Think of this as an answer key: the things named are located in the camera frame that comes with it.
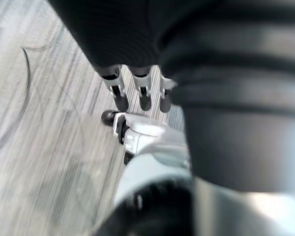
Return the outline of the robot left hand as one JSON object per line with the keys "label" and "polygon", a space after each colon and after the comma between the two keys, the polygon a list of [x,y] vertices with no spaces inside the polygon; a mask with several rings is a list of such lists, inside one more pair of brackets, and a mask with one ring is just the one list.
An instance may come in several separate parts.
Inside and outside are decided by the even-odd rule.
{"label": "robot left hand", "polygon": [[295,236],[295,0],[52,0],[115,96],[164,75],[185,132],[126,157],[99,236]]}

